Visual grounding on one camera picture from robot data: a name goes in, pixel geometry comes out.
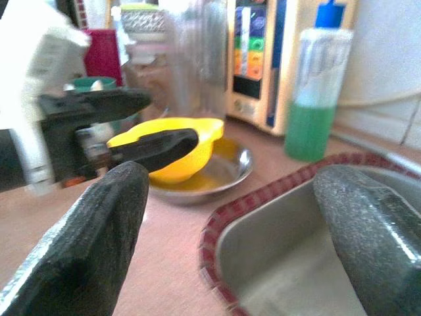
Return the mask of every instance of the wooden countertop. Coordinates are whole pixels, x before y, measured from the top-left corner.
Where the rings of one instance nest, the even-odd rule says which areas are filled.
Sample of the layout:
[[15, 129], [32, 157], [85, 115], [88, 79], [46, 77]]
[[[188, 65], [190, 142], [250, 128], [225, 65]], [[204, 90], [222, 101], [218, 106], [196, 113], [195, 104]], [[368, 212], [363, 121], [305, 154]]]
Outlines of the wooden countertop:
[[[225, 315], [224, 306], [199, 275], [197, 248], [207, 218], [217, 207], [305, 165], [284, 154], [282, 138], [269, 136], [249, 124], [228, 120], [226, 137], [241, 140], [251, 149], [254, 171], [220, 199], [205, 204], [180, 207], [149, 196], [115, 316]], [[336, 139], [329, 140], [326, 155], [344, 151], [360, 150]], [[25, 188], [0, 194], [1, 287], [44, 232], [64, 215], [90, 183], [42, 197], [33, 196]]]

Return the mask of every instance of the plastic bottle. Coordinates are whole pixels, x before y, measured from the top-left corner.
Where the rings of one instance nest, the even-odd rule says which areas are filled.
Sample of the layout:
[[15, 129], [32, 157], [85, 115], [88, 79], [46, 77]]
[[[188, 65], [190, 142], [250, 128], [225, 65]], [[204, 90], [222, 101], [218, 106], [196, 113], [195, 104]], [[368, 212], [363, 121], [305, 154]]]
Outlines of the plastic bottle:
[[298, 160], [320, 160], [326, 149], [353, 37], [339, 29], [344, 9], [334, 0], [320, 5], [315, 27], [300, 34], [285, 138], [285, 152]]

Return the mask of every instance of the blue bottle cap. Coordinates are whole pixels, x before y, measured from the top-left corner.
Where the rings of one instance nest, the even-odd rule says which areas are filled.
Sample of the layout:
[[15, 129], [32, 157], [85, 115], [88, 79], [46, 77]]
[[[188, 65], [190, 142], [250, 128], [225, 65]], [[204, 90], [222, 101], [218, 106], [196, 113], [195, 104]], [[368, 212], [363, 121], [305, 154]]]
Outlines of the blue bottle cap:
[[316, 28], [339, 28], [341, 26], [344, 4], [335, 4], [334, 0], [318, 6]]

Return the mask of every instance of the red container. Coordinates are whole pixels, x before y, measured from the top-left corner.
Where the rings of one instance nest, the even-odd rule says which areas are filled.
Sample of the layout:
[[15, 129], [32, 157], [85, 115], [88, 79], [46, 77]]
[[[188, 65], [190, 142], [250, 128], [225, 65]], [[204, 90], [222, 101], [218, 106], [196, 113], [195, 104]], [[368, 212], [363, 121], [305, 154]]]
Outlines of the red container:
[[120, 57], [118, 55], [115, 30], [84, 30], [91, 36], [91, 47], [85, 56], [88, 76], [115, 78], [117, 86], [122, 85]]

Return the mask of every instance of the cable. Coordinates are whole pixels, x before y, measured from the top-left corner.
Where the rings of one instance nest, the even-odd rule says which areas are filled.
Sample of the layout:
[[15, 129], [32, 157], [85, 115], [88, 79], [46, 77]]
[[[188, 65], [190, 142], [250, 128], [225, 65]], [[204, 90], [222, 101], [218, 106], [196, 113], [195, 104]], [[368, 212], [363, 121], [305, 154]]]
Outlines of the cable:
[[367, 101], [355, 101], [355, 100], [346, 100], [346, 99], [340, 99], [337, 102], [338, 107], [370, 107], [375, 105], [381, 105], [385, 103], [392, 103], [396, 101], [401, 101], [405, 99], [409, 99], [412, 97], [416, 97], [421, 95], [421, 86], [409, 90], [403, 93], [396, 93], [395, 95], [391, 95], [389, 97], [385, 97], [382, 99], [374, 99], [374, 100], [367, 100]]

